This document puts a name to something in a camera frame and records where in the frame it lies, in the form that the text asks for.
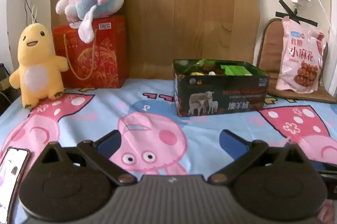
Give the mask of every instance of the stuffed animal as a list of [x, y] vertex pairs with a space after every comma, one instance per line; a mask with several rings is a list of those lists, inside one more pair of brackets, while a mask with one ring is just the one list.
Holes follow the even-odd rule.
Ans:
[[56, 13], [65, 14], [71, 27], [79, 29], [82, 41], [89, 43], [94, 38], [92, 20], [104, 18], [116, 13], [124, 0], [60, 0], [56, 4]]
[[60, 72], [68, 70], [68, 61], [54, 54], [53, 39], [45, 26], [33, 23], [23, 30], [17, 59], [19, 68], [9, 82], [15, 89], [21, 88], [24, 108], [34, 108], [41, 98], [56, 99], [63, 94]]

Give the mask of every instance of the snack package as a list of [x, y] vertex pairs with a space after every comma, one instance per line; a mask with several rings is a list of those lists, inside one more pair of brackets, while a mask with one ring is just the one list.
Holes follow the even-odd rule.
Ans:
[[304, 26], [285, 17], [283, 52], [278, 90], [293, 90], [299, 94], [317, 91], [323, 70], [325, 35], [314, 26]]

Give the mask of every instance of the yellow dinosaur plush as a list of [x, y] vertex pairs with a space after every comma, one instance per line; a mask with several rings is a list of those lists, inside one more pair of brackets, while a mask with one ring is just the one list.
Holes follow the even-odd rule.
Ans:
[[30, 24], [20, 36], [17, 49], [19, 68], [9, 78], [13, 88], [21, 88], [22, 105], [34, 108], [41, 98], [56, 99], [64, 92], [60, 72], [69, 69], [65, 57], [53, 52], [53, 39], [47, 28]]

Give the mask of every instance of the ribbed gray surface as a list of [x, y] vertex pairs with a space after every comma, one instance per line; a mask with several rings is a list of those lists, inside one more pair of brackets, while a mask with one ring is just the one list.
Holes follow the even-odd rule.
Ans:
[[[41, 224], [30, 219], [27, 224]], [[256, 217], [243, 209], [228, 188], [211, 186], [202, 176], [144, 176], [119, 187], [105, 207], [71, 224], [289, 224]], [[320, 224], [316, 218], [293, 222]]]

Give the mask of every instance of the gift bag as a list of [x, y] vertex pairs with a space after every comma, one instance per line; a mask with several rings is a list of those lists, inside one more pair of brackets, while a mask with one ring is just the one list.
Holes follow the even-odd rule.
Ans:
[[92, 22], [95, 38], [86, 44], [77, 29], [53, 29], [56, 55], [68, 59], [62, 73], [65, 88], [120, 88], [128, 77], [125, 19], [113, 16]]

